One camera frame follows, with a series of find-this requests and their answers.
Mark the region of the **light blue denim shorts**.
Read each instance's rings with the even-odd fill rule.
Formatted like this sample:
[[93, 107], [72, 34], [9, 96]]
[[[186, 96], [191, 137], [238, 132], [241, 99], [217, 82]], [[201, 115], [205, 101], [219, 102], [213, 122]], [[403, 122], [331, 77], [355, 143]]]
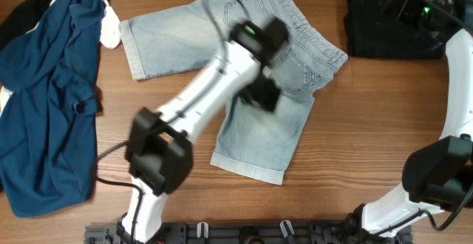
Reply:
[[313, 107], [314, 92], [347, 60], [293, 0], [196, 0], [124, 20], [119, 28], [132, 77], [141, 80], [203, 67], [220, 45], [217, 31], [229, 31], [245, 18], [259, 27], [279, 18], [288, 29], [289, 41], [268, 73], [281, 94], [273, 112], [245, 98], [229, 100], [211, 164], [279, 185]]

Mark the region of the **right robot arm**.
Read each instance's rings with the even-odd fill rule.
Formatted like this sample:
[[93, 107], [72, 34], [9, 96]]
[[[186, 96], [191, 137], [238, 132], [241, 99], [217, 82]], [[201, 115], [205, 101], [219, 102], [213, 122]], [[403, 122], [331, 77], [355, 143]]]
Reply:
[[437, 141], [413, 152], [401, 182], [332, 227], [343, 243], [408, 243], [420, 219], [472, 207], [472, 0], [347, 0], [349, 54], [448, 62], [446, 117]]

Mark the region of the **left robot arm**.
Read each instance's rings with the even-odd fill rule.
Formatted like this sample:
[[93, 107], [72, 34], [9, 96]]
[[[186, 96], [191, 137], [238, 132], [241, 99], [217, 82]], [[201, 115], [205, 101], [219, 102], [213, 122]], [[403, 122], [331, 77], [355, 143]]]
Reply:
[[193, 145], [234, 97], [273, 112], [281, 90], [264, 72], [286, 45], [288, 29], [273, 18], [264, 28], [237, 23], [222, 49], [176, 97], [156, 111], [143, 108], [135, 116], [125, 159], [135, 187], [129, 210], [118, 222], [123, 243], [151, 243], [162, 226], [168, 196], [193, 166]]

